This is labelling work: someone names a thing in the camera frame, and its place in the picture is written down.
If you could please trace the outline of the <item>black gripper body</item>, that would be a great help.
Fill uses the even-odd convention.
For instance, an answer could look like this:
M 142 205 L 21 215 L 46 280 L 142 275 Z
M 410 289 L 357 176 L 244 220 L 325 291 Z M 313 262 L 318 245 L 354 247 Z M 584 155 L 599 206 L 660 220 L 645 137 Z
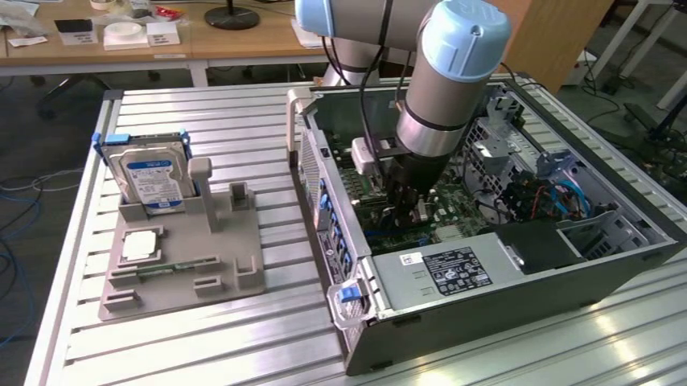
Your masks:
M 428 158 L 417 154 L 394 156 L 385 171 L 389 203 L 416 203 L 441 177 L 448 156 Z

